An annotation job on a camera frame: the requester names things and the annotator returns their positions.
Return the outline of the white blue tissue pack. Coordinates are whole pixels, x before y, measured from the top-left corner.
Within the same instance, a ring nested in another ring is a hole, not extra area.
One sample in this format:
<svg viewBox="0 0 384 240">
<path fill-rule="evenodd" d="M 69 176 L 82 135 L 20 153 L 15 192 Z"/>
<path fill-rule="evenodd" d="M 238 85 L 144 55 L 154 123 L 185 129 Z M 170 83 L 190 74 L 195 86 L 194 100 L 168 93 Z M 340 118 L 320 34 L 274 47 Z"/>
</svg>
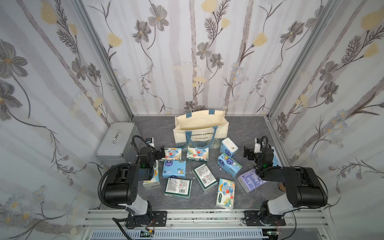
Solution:
<svg viewBox="0 0 384 240">
<path fill-rule="evenodd" d="M 222 140 L 220 147 L 220 152 L 222 154 L 226 154 L 227 156 L 233 158 L 237 153 L 238 149 L 238 146 L 230 138 Z"/>
</svg>

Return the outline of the purple tissue pack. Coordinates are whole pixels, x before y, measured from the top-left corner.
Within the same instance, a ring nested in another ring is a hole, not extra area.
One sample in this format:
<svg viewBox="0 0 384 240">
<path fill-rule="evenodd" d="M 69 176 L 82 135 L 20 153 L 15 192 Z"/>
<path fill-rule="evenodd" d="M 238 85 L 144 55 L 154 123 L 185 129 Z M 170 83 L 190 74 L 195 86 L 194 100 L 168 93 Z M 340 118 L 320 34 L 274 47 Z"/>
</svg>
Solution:
<svg viewBox="0 0 384 240">
<path fill-rule="evenodd" d="M 257 174 L 255 169 L 251 169 L 238 177 L 240 185 L 243 187 L 246 193 L 250 193 L 258 187 L 267 183 L 263 181 Z"/>
</svg>

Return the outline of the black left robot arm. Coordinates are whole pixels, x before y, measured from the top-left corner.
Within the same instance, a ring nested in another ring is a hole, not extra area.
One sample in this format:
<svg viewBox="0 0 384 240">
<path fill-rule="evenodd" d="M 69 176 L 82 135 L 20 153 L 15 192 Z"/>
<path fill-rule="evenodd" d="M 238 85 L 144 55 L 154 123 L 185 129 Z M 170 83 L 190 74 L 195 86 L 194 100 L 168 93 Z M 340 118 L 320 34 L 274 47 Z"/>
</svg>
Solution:
<svg viewBox="0 0 384 240">
<path fill-rule="evenodd" d="M 166 156 L 165 147 L 157 150 L 138 135 L 131 142 L 136 151 L 134 162 L 110 167 L 101 177 L 97 193 L 106 207 L 125 210 L 135 223 L 150 225 L 155 219 L 152 206 L 139 196 L 138 183 L 153 178 L 156 161 Z"/>
</svg>

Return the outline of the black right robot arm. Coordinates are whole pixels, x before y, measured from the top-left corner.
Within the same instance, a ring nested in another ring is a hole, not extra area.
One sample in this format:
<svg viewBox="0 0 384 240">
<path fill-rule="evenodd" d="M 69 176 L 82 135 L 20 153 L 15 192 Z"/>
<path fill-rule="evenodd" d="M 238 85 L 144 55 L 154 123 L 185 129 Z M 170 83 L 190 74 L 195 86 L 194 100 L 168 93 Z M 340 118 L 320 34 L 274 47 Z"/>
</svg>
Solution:
<svg viewBox="0 0 384 240">
<path fill-rule="evenodd" d="M 267 136 L 256 139 L 254 149 L 244 147 L 244 157 L 255 162 L 255 174 L 262 181 L 281 183 L 286 188 L 282 196 L 260 206 L 258 216 L 262 225 L 270 226 L 286 213 L 319 209 L 328 203 L 327 186 L 312 168 L 273 165 L 274 150 Z"/>
</svg>

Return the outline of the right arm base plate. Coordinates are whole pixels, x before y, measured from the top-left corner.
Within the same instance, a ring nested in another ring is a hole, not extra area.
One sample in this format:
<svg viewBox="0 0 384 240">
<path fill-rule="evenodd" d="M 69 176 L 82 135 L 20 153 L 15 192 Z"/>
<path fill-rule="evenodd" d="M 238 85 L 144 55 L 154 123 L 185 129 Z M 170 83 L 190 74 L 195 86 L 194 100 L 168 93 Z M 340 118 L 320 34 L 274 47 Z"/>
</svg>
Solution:
<svg viewBox="0 0 384 240">
<path fill-rule="evenodd" d="M 260 220 L 259 210 L 244 211 L 244 224 L 247 227 L 284 227 L 286 221 L 283 216 L 273 217 L 272 220 Z"/>
</svg>

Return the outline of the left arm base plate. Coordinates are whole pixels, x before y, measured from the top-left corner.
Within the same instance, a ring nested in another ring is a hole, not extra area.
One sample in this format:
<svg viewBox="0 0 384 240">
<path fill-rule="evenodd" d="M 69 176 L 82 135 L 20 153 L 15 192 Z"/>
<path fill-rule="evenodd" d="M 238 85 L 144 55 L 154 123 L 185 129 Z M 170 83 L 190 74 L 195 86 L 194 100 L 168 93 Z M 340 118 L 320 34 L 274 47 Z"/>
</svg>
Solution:
<svg viewBox="0 0 384 240">
<path fill-rule="evenodd" d="M 167 214 L 167 211 L 152 211 L 147 215 L 129 217 L 125 221 L 125 227 L 128 229 L 136 227 L 165 227 Z"/>
</svg>

